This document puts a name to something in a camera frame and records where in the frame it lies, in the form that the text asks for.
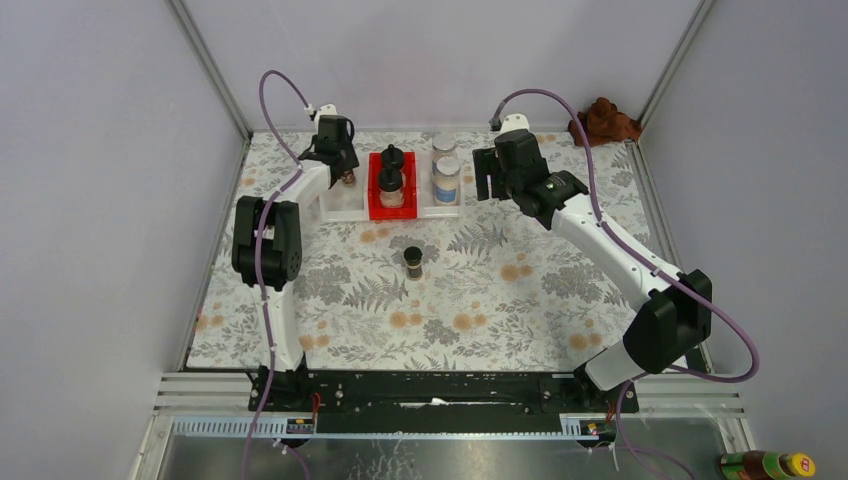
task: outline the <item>wire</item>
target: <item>wire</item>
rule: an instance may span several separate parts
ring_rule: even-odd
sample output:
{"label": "wire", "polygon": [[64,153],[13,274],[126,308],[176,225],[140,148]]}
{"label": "wire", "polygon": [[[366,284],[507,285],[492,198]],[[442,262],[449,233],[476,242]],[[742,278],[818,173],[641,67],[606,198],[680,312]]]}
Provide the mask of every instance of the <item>wire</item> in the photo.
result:
{"label": "wire", "polygon": [[287,455],[291,453],[294,458],[300,462],[300,466],[303,468],[303,478],[306,480],[312,480],[312,472],[309,471],[309,465],[306,464],[306,459],[303,458],[303,455],[297,451],[296,448],[289,447],[288,445],[283,445],[283,455]]}
{"label": "wire", "polygon": [[[602,443],[608,444],[606,446],[606,448],[601,446]],[[692,471],[691,468],[687,467],[686,464],[684,464],[680,459],[675,458],[675,457],[673,457],[673,456],[671,456],[671,455],[669,455],[669,454],[667,454],[663,451],[655,450],[653,448],[645,448],[645,447],[637,447],[637,446],[621,447],[621,446],[616,445],[615,442],[610,443],[610,442],[607,442],[607,441],[602,441],[602,442],[598,442],[598,444],[595,445],[592,448],[586,448],[586,447],[570,448],[568,450],[560,450],[557,453],[571,454],[571,453],[586,452],[589,455],[591,455],[595,452],[612,453],[613,450],[619,450],[619,449],[620,450],[626,450],[626,451],[630,452],[630,454],[633,455],[634,457],[636,457],[637,460],[639,460],[639,457],[636,455],[636,453],[640,453],[642,455],[651,455],[651,456],[655,456],[655,457],[660,457],[664,460],[668,460],[669,462],[677,465],[678,467],[680,467],[681,470],[686,472],[686,474],[689,475],[689,478],[695,478],[695,472]]]}
{"label": "wire", "polygon": [[[303,102],[305,106],[309,104],[306,102],[306,99],[303,97],[303,94],[300,93],[300,90],[295,86],[295,84],[289,80],[289,78],[282,73],[276,70],[268,70],[262,75],[262,79],[259,80],[259,105],[262,107],[262,115],[265,116],[265,121],[268,123],[268,128],[271,129],[271,133],[274,134],[274,137],[280,142],[280,146],[283,147],[283,150],[289,154],[289,156],[294,160],[297,165],[297,170],[294,175],[288,179],[283,186],[279,189],[275,190],[268,200],[265,202],[265,206],[262,208],[262,213],[259,215],[259,225],[256,228],[256,249],[253,254],[253,261],[255,264],[255,273],[256,273],[256,283],[259,284],[259,291],[262,295],[262,316],[265,320],[265,333],[266,338],[268,339],[268,350],[270,353],[271,360],[268,365],[268,380],[265,383],[265,389],[262,392],[262,398],[259,400],[259,405],[256,408],[256,413],[253,415],[253,420],[250,422],[250,428],[247,431],[247,438],[245,439],[244,444],[244,452],[242,453],[241,458],[241,479],[247,479],[247,459],[250,456],[250,441],[253,439],[253,434],[256,431],[256,427],[259,424],[259,415],[262,414],[262,410],[265,408],[265,403],[268,401],[268,395],[271,392],[271,384],[274,380],[274,367],[276,366],[276,344],[274,343],[274,337],[271,332],[271,314],[268,312],[268,292],[265,287],[265,279],[262,277],[262,234],[265,231],[265,224],[268,221],[268,212],[271,210],[271,205],[273,205],[274,200],[277,199],[283,192],[285,192],[301,175],[303,175],[303,165],[300,163],[300,160],[295,155],[294,151],[286,144],[283,140],[283,137],[280,136],[280,132],[274,127],[274,122],[271,121],[271,117],[268,115],[268,108],[265,106],[265,81],[269,76],[276,75],[283,80],[285,80],[291,87],[294,89],[295,93],[300,97],[300,100]],[[306,465],[306,461],[303,460],[303,457],[300,454],[295,453],[295,457],[300,460],[301,465],[303,466],[303,471],[307,479],[311,478],[309,473],[309,468]]]}
{"label": "wire", "polygon": [[615,415],[615,405],[613,405],[612,402],[609,402],[608,407],[609,408],[607,408],[607,416],[604,419],[604,423],[609,423],[610,420],[612,420],[612,416]]}
{"label": "wire", "polygon": [[[744,381],[752,378],[754,375],[756,375],[757,372],[760,369],[760,354],[757,351],[756,345],[754,345],[754,341],[751,339],[750,336],[748,336],[748,334],[742,329],[742,327],[740,327],[739,324],[737,324],[732,318],[730,318],[730,315],[725,313],[724,310],[720,309],[719,307],[717,307],[716,305],[714,305],[712,302],[710,302],[706,298],[702,297],[701,295],[698,295],[692,289],[688,288],[686,285],[683,285],[683,283],[681,283],[680,281],[678,281],[677,279],[675,279],[671,275],[669,275],[669,274],[665,273],[664,271],[662,271],[661,269],[657,268],[657,266],[653,262],[651,262],[650,260],[645,258],[643,255],[641,255],[639,252],[637,252],[635,249],[633,249],[630,245],[628,245],[627,242],[622,240],[621,237],[619,237],[615,233],[615,231],[613,231],[612,227],[610,227],[610,225],[606,222],[606,220],[604,220],[603,213],[601,212],[601,204],[600,204],[600,201],[598,200],[598,189],[597,189],[596,182],[595,182],[595,161],[592,158],[592,148],[589,146],[589,140],[586,136],[586,131],[583,129],[583,124],[580,122],[580,119],[577,117],[577,113],[574,111],[573,108],[571,108],[571,106],[568,104],[568,102],[566,102],[559,95],[557,95],[553,92],[550,92],[548,90],[543,90],[543,89],[539,89],[539,88],[526,88],[526,89],[522,89],[522,90],[518,90],[516,92],[513,92],[513,93],[509,94],[506,98],[504,98],[501,101],[501,103],[498,105],[498,108],[495,110],[495,114],[492,118],[498,119],[500,117],[500,114],[503,111],[504,107],[506,107],[507,102],[509,102],[510,100],[512,100],[515,97],[518,97],[520,95],[529,94],[529,93],[544,95],[546,97],[549,97],[549,98],[556,100],[560,105],[563,106],[563,108],[565,108],[566,111],[568,111],[568,114],[571,116],[571,119],[576,124],[577,133],[580,135],[580,140],[583,142],[583,148],[586,150],[586,164],[587,164],[588,170],[589,170],[589,199],[592,202],[592,211],[594,212],[598,223],[600,224],[600,226],[604,230],[604,232],[607,234],[607,236],[610,237],[610,239],[612,239],[612,241],[615,242],[615,244],[618,245],[622,250],[627,252],[627,254],[630,255],[633,259],[637,260],[639,263],[644,265],[648,270],[656,271],[660,278],[662,278],[663,280],[668,282],[670,285],[674,286],[678,290],[685,293],[689,298],[695,300],[700,305],[706,307],[711,312],[715,313],[719,318],[721,318],[724,321],[724,323],[727,324],[728,327],[730,327],[731,330],[733,330],[737,335],[739,335],[739,338],[742,340],[742,342],[745,343],[745,346],[748,348],[748,351],[751,353],[751,367],[748,369],[747,372],[743,373],[742,375],[738,375],[738,376],[722,377],[722,376],[718,376],[718,375],[710,375],[710,374],[707,374],[707,373],[699,372],[697,370],[678,367],[677,365],[672,365],[670,368],[672,370],[675,370],[675,371],[678,371],[678,372],[687,373],[687,374],[693,375],[695,377],[699,377],[699,378],[702,378],[702,379],[705,379],[705,380],[712,380],[714,382],[719,382],[719,383],[740,383],[740,382],[744,382]],[[644,373],[642,375],[635,377],[633,380],[637,380],[637,379],[642,378],[646,375],[647,375],[647,373]],[[648,470],[649,472],[653,473],[654,475],[656,475],[660,478],[667,479],[668,477],[663,475],[659,470],[657,470],[657,469],[651,467],[650,465],[648,465],[647,463],[645,463],[645,461],[639,455],[637,455],[637,453],[640,453],[640,452],[641,453],[651,453],[651,454],[654,454],[654,455],[661,456],[661,457],[677,464],[678,466],[680,466],[682,469],[684,469],[686,471],[686,473],[691,478],[695,478],[694,473],[692,473],[692,471],[688,467],[686,467],[682,462],[675,459],[674,457],[672,457],[672,456],[670,456],[670,455],[668,455],[664,452],[658,451],[658,450],[634,447],[633,445],[630,444],[630,441],[628,440],[627,434],[626,434],[626,432],[623,428],[623,425],[621,423],[621,405],[622,405],[622,402],[624,401],[624,394],[627,391],[627,388],[633,383],[633,380],[628,380],[622,385],[621,392],[619,393],[618,401],[616,402],[616,406],[615,406],[616,425],[618,427],[618,432],[621,436],[621,439],[624,441],[625,447],[627,448],[627,450],[630,451],[630,453],[633,455],[633,457],[636,458],[636,460],[639,462],[639,464],[642,465],[642,467],[644,467],[646,470]]]}
{"label": "wire", "polygon": [[312,398],[312,433],[315,434],[318,432],[316,421],[318,420],[318,409],[321,408],[321,394],[315,392],[310,397]]}

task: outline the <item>black metal base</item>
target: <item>black metal base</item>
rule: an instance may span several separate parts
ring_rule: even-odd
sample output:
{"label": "black metal base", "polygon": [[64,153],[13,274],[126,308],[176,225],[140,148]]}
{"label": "black metal base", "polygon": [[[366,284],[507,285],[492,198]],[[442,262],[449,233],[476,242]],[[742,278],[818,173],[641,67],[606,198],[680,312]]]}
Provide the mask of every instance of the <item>black metal base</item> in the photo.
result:
{"label": "black metal base", "polygon": [[[274,384],[282,387],[278,376],[284,378],[277,372]],[[264,378],[253,379],[251,411],[258,407]],[[310,395],[318,393],[320,433],[557,432],[559,414],[603,417],[618,398],[613,389],[586,401],[571,394],[582,390],[577,383],[567,373],[311,370],[299,388],[272,388],[265,411],[310,412]],[[635,392],[625,397],[623,412],[638,409]]]}

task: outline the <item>black jar lid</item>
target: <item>black jar lid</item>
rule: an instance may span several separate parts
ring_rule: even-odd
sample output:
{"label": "black jar lid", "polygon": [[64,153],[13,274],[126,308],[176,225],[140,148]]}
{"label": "black jar lid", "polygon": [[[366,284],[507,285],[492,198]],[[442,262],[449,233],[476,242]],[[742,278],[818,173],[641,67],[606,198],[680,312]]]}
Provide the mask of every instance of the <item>black jar lid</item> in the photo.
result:
{"label": "black jar lid", "polygon": [[410,267],[421,264],[421,249],[418,247],[409,247],[403,251],[403,261]]}
{"label": "black jar lid", "polygon": [[384,168],[377,175],[377,183],[384,192],[396,192],[403,186],[403,176],[396,168]]}
{"label": "black jar lid", "polygon": [[389,144],[389,146],[380,153],[380,162],[383,164],[384,168],[396,168],[400,170],[403,168],[403,150],[396,148],[393,144]]}

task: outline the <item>floral tablecloth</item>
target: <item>floral tablecloth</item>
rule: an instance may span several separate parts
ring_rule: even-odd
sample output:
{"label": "floral tablecloth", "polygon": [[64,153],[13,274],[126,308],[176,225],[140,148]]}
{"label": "floral tablecloth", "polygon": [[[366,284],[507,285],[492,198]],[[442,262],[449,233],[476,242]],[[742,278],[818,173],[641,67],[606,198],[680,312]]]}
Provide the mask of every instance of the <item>floral tablecloth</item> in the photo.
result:
{"label": "floral tablecloth", "polygon": [[[295,151],[309,144],[306,133],[283,136]],[[428,151],[430,138],[363,132],[355,147],[362,162],[389,143]],[[588,184],[585,154],[569,134],[537,138],[551,171],[567,169]],[[621,339],[634,314],[597,267],[514,203],[477,201],[471,150],[493,139],[492,133],[457,134],[466,205],[460,218],[321,223],[317,205],[302,212],[295,311],[310,368],[569,371]],[[602,205],[648,245],[625,145],[596,147],[593,155]],[[271,134],[256,134],[236,199],[267,198],[293,169]],[[264,348],[261,313],[230,264],[233,216],[188,367],[252,368]],[[417,282],[406,279],[401,265],[410,245],[424,252],[424,278]]]}

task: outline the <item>small jar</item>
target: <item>small jar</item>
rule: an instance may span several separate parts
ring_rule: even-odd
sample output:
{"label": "small jar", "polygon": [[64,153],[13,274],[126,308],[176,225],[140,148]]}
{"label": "small jar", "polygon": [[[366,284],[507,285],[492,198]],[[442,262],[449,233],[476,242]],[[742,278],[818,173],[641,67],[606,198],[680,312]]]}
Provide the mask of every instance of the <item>small jar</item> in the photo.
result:
{"label": "small jar", "polygon": [[403,150],[396,148],[393,144],[389,144],[385,150],[380,153],[380,163],[383,168],[393,168],[400,172],[401,180],[406,186],[406,174],[403,173],[404,153]]}
{"label": "small jar", "polygon": [[377,175],[380,185],[380,204],[385,208],[400,208],[403,206],[403,178],[400,171],[394,168],[384,168]]}
{"label": "small jar", "polygon": [[459,159],[442,157],[435,164],[433,185],[436,187],[434,203],[439,206],[456,205],[459,195]]}
{"label": "small jar", "polygon": [[421,259],[423,258],[421,249],[418,247],[408,247],[403,251],[403,263],[406,265],[406,278],[416,281],[420,280],[424,272],[421,271]]}
{"label": "small jar", "polygon": [[456,157],[456,139],[449,133],[438,133],[433,137],[433,175],[440,158]]}

